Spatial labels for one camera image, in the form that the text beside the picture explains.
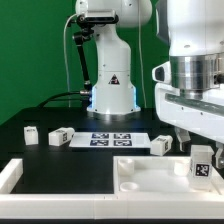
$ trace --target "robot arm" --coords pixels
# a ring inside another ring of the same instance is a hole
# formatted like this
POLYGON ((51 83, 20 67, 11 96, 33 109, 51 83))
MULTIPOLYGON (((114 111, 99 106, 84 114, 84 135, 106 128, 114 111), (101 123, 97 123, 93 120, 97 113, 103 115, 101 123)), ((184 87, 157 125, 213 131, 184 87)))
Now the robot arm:
POLYGON ((170 60, 153 70, 157 114, 223 145, 224 1, 160 2, 167 5, 170 60))
POLYGON ((131 49, 118 37, 116 26, 145 24, 152 13, 150 0, 77 0, 76 12, 83 32, 86 25, 92 31, 86 40, 93 34, 98 54, 98 81, 87 111, 103 119, 122 119, 139 111, 130 81, 131 49))

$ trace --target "white block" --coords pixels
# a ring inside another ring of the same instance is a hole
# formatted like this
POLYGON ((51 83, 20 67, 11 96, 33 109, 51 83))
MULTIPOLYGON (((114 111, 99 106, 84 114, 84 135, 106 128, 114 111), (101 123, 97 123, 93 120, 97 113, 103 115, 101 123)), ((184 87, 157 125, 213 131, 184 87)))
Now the white block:
POLYGON ((12 159, 0 173, 0 194, 9 194, 22 174, 22 159, 12 159))
POLYGON ((59 128, 49 133, 49 145, 60 146, 71 141, 75 130, 73 128, 59 128))
POLYGON ((210 190, 212 178, 212 155, 214 151, 210 146, 191 146, 191 168, 189 183, 194 189, 210 190))
POLYGON ((26 145, 36 145, 39 143, 38 132, 36 127, 25 127, 24 138, 26 145))
POLYGON ((150 153, 152 155, 163 156, 171 149, 173 138, 171 136, 160 135, 151 142, 150 153))

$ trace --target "green wall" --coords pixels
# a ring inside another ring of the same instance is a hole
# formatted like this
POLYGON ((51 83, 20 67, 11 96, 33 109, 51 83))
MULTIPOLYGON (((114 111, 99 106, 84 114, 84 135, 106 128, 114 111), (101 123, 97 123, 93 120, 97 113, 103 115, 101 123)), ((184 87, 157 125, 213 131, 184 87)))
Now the green wall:
MULTIPOLYGON (((156 0, 151 1, 153 8, 156 0)), ((35 107, 49 96, 67 91, 63 56, 63 29, 74 13, 75 0, 1 0, 0 1, 0 123, 19 110, 35 107)), ((151 21, 142 28, 144 79, 147 107, 154 107, 152 68, 168 59, 168 47, 156 38, 155 10, 151 21)), ((68 59, 71 89, 83 87, 75 45, 68 34, 68 59)), ((132 48, 131 79, 137 87, 138 105, 143 107, 138 53, 138 29, 118 29, 132 48)), ((94 41, 85 45, 93 83, 97 80, 97 57, 94 41)), ((66 106, 64 103, 49 106, 66 106)))

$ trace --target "cable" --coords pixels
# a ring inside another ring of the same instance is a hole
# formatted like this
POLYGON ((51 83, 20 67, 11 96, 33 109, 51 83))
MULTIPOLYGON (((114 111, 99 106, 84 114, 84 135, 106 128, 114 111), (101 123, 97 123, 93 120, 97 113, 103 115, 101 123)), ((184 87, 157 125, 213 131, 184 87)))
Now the cable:
POLYGON ((80 94, 80 92, 79 91, 74 91, 74 92, 60 93, 60 94, 51 96, 47 100, 45 100, 42 103, 40 103, 37 107, 44 107, 48 102, 50 102, 50 101, 52 101, 52 100, 54 100, 56 98, 59 98, 59 97, 62 97, 62 96, 71 96, 71 95, 75 95, 75 94, 80 94))
POLYGON ((57 102, 57 101, 68 101, 68 100, 72 100, 72 101, 81 101, 81 99, 73 99, 73 98, 70 98, 70 99, 55 99, 55 100, 50 100, 48 102, 57 102))
POLYGON ((68 92, 71 91, 71 87, 70 87, 70 73, 69 73, 69 68, 68 68, 68 57, 67 57, 67 43, 66 43, 66 29, 68 27, 69 22, 71 21, 71 19, 73 19, 75 16, 77 16, 77 14, 73 14, 72 16, 70 16, 67 20, 67 22, 65 23, 65 27, 64 27, 64 33, 63 33, 63 45, 64 45, 64 60, 65 60, 65 69, 66 69, 66 76, 67 76, 67 90, 68 92))
POLYGON ((146 103, 146 94, 145 94, 145 82, 144 82, 144 68, 143 68, 143 60, 142 60, 142 29, 141 29, 141 9, 140 4, 138 3, 138 21, 139 21, 139 58, 140 58, 140 67, 141 67, 141 80, 142 80, 142 93, 144 99, 144 107, 147 108, 146 103))

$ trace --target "black table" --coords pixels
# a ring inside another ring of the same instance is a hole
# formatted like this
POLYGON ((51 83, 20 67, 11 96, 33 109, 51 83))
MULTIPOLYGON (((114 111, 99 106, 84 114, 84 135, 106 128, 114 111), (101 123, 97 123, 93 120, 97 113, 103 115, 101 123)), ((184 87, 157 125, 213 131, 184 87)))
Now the black table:
MULTIPOLYGON (((173 150, 169 155, 189 155, 179 150, 171 125, 159 121, 153 109, 142 110, 138 119, 103 121, 87 116, 81 108, 28 108, 0 126, 0 169, 12 158, 23 158, 24 174, 13 189, 14 194, 111 194, 113 189, 113 156, 150 156, 148 149, 74 149, 67 144, 48 145, 48 133, 60 127, 77 132, 145 132, 151 140, 171 135, 173 150), (26 146, 24 127, 36 126, 39 144, 26 146)), ((192 135, 194 144, 214 146, 214 142, 192 135)), ((40 220, 2 220, 3 223, 40 223, 40 220)), ((199 223, 200 220, 42 220, 41 223, 199 223)), ((212 223, 223 223, 213 220, 212 223)))

